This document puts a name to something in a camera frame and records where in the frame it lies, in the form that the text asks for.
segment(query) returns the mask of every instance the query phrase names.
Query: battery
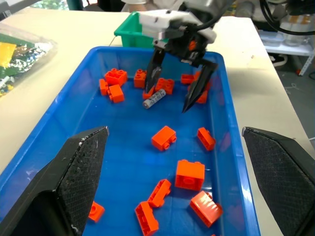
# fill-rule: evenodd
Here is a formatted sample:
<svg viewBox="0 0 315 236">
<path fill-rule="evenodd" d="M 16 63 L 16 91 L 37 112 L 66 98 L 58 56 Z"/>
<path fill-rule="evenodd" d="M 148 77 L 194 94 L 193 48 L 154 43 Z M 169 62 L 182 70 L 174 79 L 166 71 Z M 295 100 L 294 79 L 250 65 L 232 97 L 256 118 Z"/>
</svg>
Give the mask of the battery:
<svg viewBox="0 0 315 236">
<path fill-rule="evenodd" d="M 145 109 L 149 109 L 154 104 L 156 104 L 161 98 L 163 98 L 166 95 L 165 90 L 160 89 L 155 94 L 153 94 L 151 97 L 149 97 L 147 100 L 145 100 L 142 105 Z"/>
</svg>

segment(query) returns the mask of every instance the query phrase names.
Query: small orange lego piece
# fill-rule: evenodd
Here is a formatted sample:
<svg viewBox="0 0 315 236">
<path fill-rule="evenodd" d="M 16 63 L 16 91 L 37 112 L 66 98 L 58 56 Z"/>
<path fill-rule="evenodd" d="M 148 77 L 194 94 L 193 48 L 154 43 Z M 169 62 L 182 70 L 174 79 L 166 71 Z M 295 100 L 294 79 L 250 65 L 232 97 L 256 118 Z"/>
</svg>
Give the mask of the small orange lego piece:
<svg viewBox="0 0 315 236">
<path fill-rule="evenodd" d="M 100 93 L 105 96 L 108 92 L 108 83 L 104 79 L 99 80 Z"/>
<path fill-rule="evenodd" d="M 148 199 L 148 203 L 152 207 L 161 207 L 164 204 L 164 198 L 171 192 L 171 182 L 167 179 L 162 179 L 158 182 Z"/>
<path fill-rule="evenodd" d="M 205 104 L 207 102 L 207 97 L 208 97 L 208 92 L 204 91 L 196 102 L 201 103 L 201 104 Z"/>
<path fill-rule="evenodd" d="M 137 70 L 136 74 L 134 75 L 133 83 L 136 88 L 144 89 L 144 82 L 146 80 L 147 72 L 145 70 Z"/>
<path fill-rule="evenodd" d="M 205 179 L 205 165 L 181 160 L 177 163 L 175 187 L 200 191 Z"/>
<path fill-rule="evenodd" d="M 167 150 L 169 145 L 176 141 L 176 132 L 168 126 L 164 126 L 152 137 L 152 144 L 160 151 Z"/>
<path fill-rule="evenodd" d="M 127 72 L 113 68 L 105 74 L 105 79 L 109 85 L 122 86 L 127 82 Z"/>
<path fill-rule="evenodd" d="M 142 233 L 151 236 L 158 230 L 158 221 L 153 216 L 153 210 L 148 202 L 141 202 L 135 209 Z"/>
<path fill-rule="evenodd" d="M 164 89 L 166 94 L 172 94 L 174 85 L 175 85 L 174 80 L 171 79 L 166 80 L 164 78 L 159 78 L 156 85 L 156 92 L 159 91 L 160 89 Z"/>
<path fill-rule="evenodd" d="M 181 83 L 183 85 L 190 85 L 194 80 L 194 76 L 193 75 L 186 75 L 186 74 L 182 74 L 181 76 Z"/>
<path fill-rule="evenodd" d="M 209 130 L 204 127 L 198 129 L 197 137 L 208 151 L 215 148 L 216 140 L 211 137 Z"/>
<path fill-rule="evenodd" d="M 123 102 L 125 100 L 122 89 L 119 85 L 113 85 L 108 87 L 109 99 L 114 103 Z"/>
<path fill-rule="evenodd" d="M 89 218 L 97 223 L 101 216 L 104 214 L 104 212 L 105 212 L 104 207 L 93 201 L 91 211 L 89 213 Z"/>
<path fill-rule="evenodd" d="M 145 93 L 145 91 L 143 91 L 142 98 L 143 99 L 150 98 L 153 95 L 153 93 L 154 93 L 154 89 L 155 89 L 155 87 L 153 86 L 148 93 Z"/>
<path fill-rule="evenodd" d="M 223 214 L 222 207 L 212 200 L 209 193 L 204 191 L 193 197 L 189 205 L 207 227 L 210 227 Z"/>
</svg>

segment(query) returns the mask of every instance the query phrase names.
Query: plastic bag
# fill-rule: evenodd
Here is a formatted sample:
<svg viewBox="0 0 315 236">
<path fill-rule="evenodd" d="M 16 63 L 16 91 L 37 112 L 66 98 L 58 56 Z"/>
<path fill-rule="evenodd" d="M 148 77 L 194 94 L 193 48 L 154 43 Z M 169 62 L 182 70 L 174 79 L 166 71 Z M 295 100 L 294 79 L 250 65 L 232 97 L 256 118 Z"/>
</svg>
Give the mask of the plastic bag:
<svg viewBox="0 0 315 236">
<path fill-rule="evenodd" d="M 47 62 L 56 51 L 57 45 L 51 40 L 0 24 L 0 97 Z"/>
</svg>

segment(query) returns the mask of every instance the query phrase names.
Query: blue plastic tray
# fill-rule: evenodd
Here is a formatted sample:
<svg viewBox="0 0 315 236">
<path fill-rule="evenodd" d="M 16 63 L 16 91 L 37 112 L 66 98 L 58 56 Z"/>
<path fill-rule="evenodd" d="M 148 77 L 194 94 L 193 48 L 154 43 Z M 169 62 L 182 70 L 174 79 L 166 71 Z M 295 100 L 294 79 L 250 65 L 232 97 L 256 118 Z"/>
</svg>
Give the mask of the blue plastic tray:
<svg viewBox="0 0 315 236">
<path fill-rule="evenodd" d="M 220 65 L 211 78 L 207 104 L 195 104 L 182 114 L 187 86 L 179 79 L 196 69 L 167 55 L 161 76 L 176 80 L 173 95 L 145 110 L 142 90 L 134 88 L 132 78 L 137 69 L 146 69 L 151 55 L 150 49 L 115 47 L 98 47 L 87 54 L 1 174 L 0 220 L 68 137 L 107 125 L 110 136 L 95 196 L 106 212 L 97 224 L 87 222 L 84 236 L 142 235 L 134 209 L 164 178 L 172 182 L 172 191 L 163 207 L 154 209 L 159 221 L 155 235 L 260 235 L 222 56 L 205 56 Z M 98 88 L 98 80 L 112 68 L 123 69 L 129 76 L 122 87 L 125 101 L 118 104 L 101 96 Z M 160 152 L 151 145 L 151 138 L 165 125 L 177 132 L 177 141 Z M 206 152 L 196 138 L 203 126 L 217 140 L 212 152 Z M 182 159 L 206 165 L 202 189 L 223 207 L 222 217 L 209 229 L 189 207 L 197 192 L 174 187 L 177 161 Z"/>
</svg>

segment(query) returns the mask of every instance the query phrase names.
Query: lego stud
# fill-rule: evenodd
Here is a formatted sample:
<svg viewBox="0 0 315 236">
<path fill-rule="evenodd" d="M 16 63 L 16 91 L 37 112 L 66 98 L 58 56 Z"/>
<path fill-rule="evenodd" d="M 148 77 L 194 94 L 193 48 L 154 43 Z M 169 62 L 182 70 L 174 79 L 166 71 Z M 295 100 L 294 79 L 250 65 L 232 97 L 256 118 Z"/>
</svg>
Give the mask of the lego stud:
<svg viewBox="0 0 315 236">
<path fill-rule="evenodd" d="M 171 137 L 171 142 L 174 143 L 174 142 L 176 141 L 176 139 L 177 139 L 177 138 L 176 138 L 176 135 L 173 135 L 173 136 Z"/>
<path fill-rule="evenodd" d="M 94 215 L 95 213 L 96 213 L 96 206 L 95 206 L 95 205 L 92 205 L 90 214 L 91 214 L 91 215 Z"/>
<path fill-rule="evenodd" d="M 193 185 L 193 184 L 195 184 L 195 180 L 193 178 L 190 178 L 190 177 L 184 177 L 183 182 L 186 185 Z"/>
<path fill-rule="evenodd" d="M 168 150 L 168 148 L 169 148 L 169 143 L 165 143 L 165 144 L 163 145 L 163 148 L 164 148 L 165 150 Z"/>
</svg>

